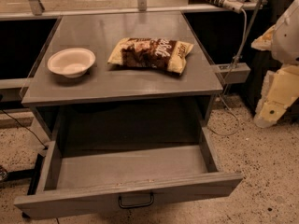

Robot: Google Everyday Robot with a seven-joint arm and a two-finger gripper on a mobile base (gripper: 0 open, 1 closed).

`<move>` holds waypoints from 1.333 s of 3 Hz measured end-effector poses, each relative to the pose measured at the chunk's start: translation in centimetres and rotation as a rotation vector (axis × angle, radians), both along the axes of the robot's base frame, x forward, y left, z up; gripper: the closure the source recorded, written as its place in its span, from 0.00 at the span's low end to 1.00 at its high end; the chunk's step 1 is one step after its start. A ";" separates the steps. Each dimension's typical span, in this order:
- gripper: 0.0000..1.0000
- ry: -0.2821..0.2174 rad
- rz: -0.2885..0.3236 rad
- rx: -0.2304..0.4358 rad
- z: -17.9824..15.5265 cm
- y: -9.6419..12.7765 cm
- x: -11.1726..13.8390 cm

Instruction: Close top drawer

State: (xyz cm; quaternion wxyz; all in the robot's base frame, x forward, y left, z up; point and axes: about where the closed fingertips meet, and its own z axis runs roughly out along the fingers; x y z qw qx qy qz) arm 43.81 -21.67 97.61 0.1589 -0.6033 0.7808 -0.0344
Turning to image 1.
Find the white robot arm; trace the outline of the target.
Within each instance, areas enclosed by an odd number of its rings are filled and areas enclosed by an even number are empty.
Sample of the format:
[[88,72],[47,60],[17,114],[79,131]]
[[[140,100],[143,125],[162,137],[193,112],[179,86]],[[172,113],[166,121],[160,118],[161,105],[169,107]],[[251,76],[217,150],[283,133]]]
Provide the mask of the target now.
[[299,0],[291,5],[263,35],[255,39],[254,49],[271,52],[282,63],[264,78],[261,99],[256,107],[255,124],[260,128],[275,125],[299,98]]

